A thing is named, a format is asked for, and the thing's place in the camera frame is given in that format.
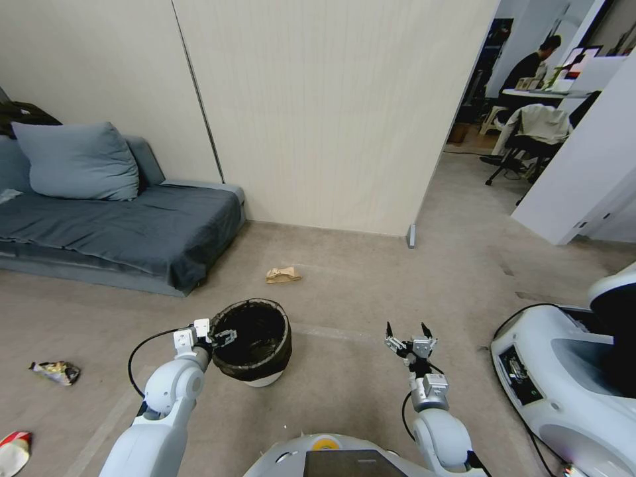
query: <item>screen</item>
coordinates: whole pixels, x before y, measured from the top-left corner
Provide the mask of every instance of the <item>screen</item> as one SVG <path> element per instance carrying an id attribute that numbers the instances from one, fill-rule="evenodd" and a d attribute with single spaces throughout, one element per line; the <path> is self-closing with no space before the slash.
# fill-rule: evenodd
<path id="1" fill-rule="evenodd" d="M 318 450 L 305 455 L 303 477 L 407 477 L 373 449 Z"/>
<path id="2" fill-rule="evenodd" d="M 568 59 L 565 60 L 565 63 L 563 64 L 563 66 L 567 66 L 571 63 L 576 63 L 576 64 L 572 65 L 572 67 L 570 68 L 570 71 L 565 75 L 565 78 L 568 80 L 575 80 L 576 78 L 578 78 L 578 75 L 580 74 L 581 71 L 583 71 L 583 68 L 585 68 L 585 65 L 587 64 L 587 62 L 590 61 L 590 58 L 593 58 L 594 56 L 598 55 L 598 52 L 600 50 L 601 50 L 600 46 L 589 46 L 587 48 L 574 48 L 572 52 L 570 53 L 570 56 L 568 56 Z"/>

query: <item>black trash bag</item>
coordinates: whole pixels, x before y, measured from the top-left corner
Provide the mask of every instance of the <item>black trash bag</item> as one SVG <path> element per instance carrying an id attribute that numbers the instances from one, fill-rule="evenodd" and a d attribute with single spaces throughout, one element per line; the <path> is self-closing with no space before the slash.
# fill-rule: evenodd
<path id="1" fill-rule="evenodd" d="M 255 381 L 287 367 L 292 356 L 292 330 L 278 303 L 252 298 L 228 306 L 214 318 L 211 334 L 231 329 L 236 330 L 237 338 L 212 355 L 223 374 Z"/>

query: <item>blue pillow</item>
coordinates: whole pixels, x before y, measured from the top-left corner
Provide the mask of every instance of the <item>blue pillow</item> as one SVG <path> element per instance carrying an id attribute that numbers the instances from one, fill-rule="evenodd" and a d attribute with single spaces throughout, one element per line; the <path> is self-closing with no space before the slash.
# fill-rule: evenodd
<path id="1" fill-rule="evenodd" d="M 35 192 L 64 199 L 113 201 L 137 196 L 137 164 L 111 123 L 11 125 L 31 163 L 29 180 Z"/>
<path id="2" fill-rule="evenodd" d="M 0 136 L 0 192 L 15 189 L 33 193 L 28 183 L 28 158 L 15 139 Z"/>

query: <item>gray carpet floor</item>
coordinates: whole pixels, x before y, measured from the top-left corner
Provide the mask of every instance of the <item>gray carpet floor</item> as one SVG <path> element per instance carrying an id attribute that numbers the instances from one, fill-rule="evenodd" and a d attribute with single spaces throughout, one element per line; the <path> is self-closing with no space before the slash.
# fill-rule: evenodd
<path id="1" fill-rule="evenodd" d="M 509 217 L 527 186 L 498 178 L 486 187 L 491 171 L 475 156 L 443 157 L 415 250 L 403 238 L 247 223 L 185 299 L 0 270 L 0 433 L 35 436 L 21 477 L 98 474 L 139 405 L 126 373 L 134 345 L 248 297 L 274 299 L 288 312 L 290 365 L 262 389 L 211 367 L 180 475 L 240 476 L 261 451 L 301 432 L 352 435 L 422 462 L 399 416 L 407 369 L 382 343 L 387 320 L 398 336 L 417 333 L 423 321 L 439 338 L 432 361 L 449 379 L 451 411 L 490 472 L 541 475 L 494 378 L 492 333 L 535 301 L 586 305 L 588 287 L 633 262 L 636 247 L 548 244 Z M 288 265 L 303 279 L 265 283 L 269 268 Z M 138 380 L 173 354 L 169 337 L 148 344 L 136 358 Z M 27 370 L 59 359 L 81 367 L 76 385 Z"/>

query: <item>gray blanket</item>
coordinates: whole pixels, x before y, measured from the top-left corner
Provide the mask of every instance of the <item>gray blanket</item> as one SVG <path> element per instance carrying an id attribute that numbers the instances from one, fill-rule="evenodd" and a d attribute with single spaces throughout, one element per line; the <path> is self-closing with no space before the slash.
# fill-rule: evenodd
<path id="1" fill-rule="evenodd" d="M 239 225 L 235 194 L 199 187 L 153 186 L 132 201 L 24 194 L 0 204 L 0 241 L 96 256 L 178 290 L 205 277 Z"/>

